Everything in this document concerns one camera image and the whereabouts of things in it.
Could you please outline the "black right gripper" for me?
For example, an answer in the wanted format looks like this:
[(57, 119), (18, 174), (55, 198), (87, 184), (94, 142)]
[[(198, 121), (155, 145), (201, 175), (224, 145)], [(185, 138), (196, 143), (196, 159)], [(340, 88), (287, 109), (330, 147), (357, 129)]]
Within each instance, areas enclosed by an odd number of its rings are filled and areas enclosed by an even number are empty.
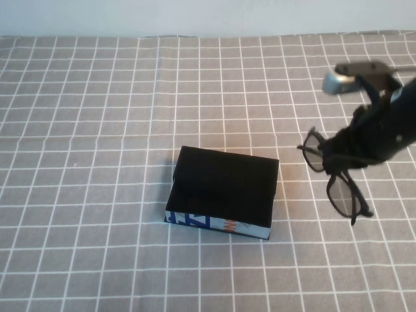
[(368, 167), (352, 149), (351, 140), (363, 140), (366, 158), (384, 162), (415, 142), (415, 80), (386, 91), (374, 105), (360, 105), (349, 128), (323, 142), (325, 172)]

